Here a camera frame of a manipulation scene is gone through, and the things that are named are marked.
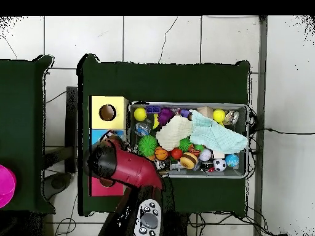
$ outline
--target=yellow ball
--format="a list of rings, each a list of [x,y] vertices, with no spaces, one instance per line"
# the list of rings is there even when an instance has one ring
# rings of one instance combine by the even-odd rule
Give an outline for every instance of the yellow ball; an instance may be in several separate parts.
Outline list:
[[[134,112],[135,119],[144,121],[146,119],[146,111],[144,108],[137,108]]]
[[[225,119],[225,112],[222,109],[216,109],[213,112],[213,119],[218,123],[224,121]]]
[[[159,121],[158,121],[158,115],[157,114],[153,114],[153,116],[154,116],[154,125],[153,125],[152,129],[155,129],[158,127]]]

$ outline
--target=dark green tablecloth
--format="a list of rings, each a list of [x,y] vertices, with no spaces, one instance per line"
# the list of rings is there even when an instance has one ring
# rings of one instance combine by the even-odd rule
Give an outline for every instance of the dark green tablecloth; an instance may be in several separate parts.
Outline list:
[[[1,210],[52,213],[41,195],[43,75],[52,57],[0,60],[0,164],[17,178],[13,199]]]
[[[89,96],[124,96],[129,101],[168,101],[192,103],[247,104],[247,76],[250,65],[142,65],[100,63],[85,55],[78,64],[79,128],[83,149],[89,147]],[[79,204],[83,213],[114,211],[120,197],[89,197],[88,177],[79,172],[82,191]],[[165,179],[165,203],[170,199],[170,183]],[[245,179],[173,178],[175,207],[178,212],[234,211],[245,215]]]

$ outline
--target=pink bowl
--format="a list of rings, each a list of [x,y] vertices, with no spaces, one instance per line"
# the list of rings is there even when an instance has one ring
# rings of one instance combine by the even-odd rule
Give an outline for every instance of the pink bowl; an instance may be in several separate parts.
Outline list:
[[[14,194],[17,180],[11,170],[0,165],[0,208],[7,205]]]

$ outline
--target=red ball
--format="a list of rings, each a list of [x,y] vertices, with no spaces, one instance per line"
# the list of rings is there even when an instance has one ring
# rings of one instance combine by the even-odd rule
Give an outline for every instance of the red ball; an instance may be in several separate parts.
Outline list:
[[[181,151],[178,147],[174,148],[170,153],[174,159],[180,159],[183,155],[183,151]]]

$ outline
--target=blue ball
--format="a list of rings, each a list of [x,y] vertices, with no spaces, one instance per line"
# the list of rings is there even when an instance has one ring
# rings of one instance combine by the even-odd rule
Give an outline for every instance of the blue ball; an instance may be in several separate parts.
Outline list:
[[[228,167],[236,167],[239,164],[239,157],[237,155],[227,155],[225,158],[225,162]]]

